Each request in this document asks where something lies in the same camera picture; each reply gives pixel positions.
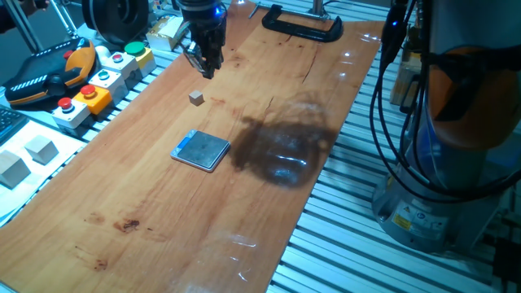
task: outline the green button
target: green button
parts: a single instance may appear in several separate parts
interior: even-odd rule
[[[99,76],[99,79],[102,80],[102,81],[104,81],[104,80],[106,80],[106,79],[109,78],[108,72],[106,72],[106,71],[104,71],[104,70],[101,71],[101,72],[98,74],[98,76]]]
[[[145,54],[145,45],[141,42],[131,42],[125,46],[125,52],[135,57],[141,56]]]

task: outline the small wooden cube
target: small wooden cube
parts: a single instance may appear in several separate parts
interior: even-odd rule
[[[195,106],[199,106],[204,102],[203,93],[198,90],[194,90],[188,97],[190,98],[190,103],[193,103]]]
[[[33,157],[34,161],[42,165],[47,165],[47,163],[58,155],[55,144],[52,143],[49,138],[42,135],[37,135],[30,142],[27,142],[25,149]]]
[[[10,151],[0,153],[0,183],[4,186],[13,189],[30,173],[22,158]]]

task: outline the aluminum profile table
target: aluminum profile table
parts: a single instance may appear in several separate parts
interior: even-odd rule
[[[263,1],[263,4],[270,3],[301,12],[307,12],[313,4],[311,0]],[[385,20],[388,12],[387,8],[350,1],[331,3],[325,8],[332,17],[339,15],[343,21]],[[158,68],[131,89],[105,121],[96,123],[84,135],[84,141],[91,141],[181,51],[154,53]],[[268,292],[516,292],[515,284],[501,283],[493,276],[495,247],[478,243],[466,256],[453,252],[433,256],[400,245],[374,220],[370,209],[372,193],[387,174],[368,127],[379,58],[380,53],[374,59],[289,239]],[[388,67],[383,82],[383,111],[395,143],[398,143],[405,118],[398,107],[388,102],[396,80],[398,60],[396,58]],[[383,153],[393,162],[394,156],[385,143]],[[506,196],[501,208],[521,213],[521,201],[517,198],[516,193]],[[496,225],[487,233],[510,236],[516,242],[521,239],[521,231],[502,225]]]

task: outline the keyboard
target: keyboard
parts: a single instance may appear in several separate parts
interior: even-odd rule
[[[0,106],[0,145],[15,135],[28,122],[29,119],[26,116],[8,107]]]

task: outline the wood grain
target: wood grain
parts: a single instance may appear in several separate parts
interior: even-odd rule
[[[265,290],[382,24],[345,23],[321,44],[264,29],[252,9],[229,9],[212,80],[175,60],[0,230],[0,279],[21,292]],[[190,129],[232,142],[214,173],[170,159]]]

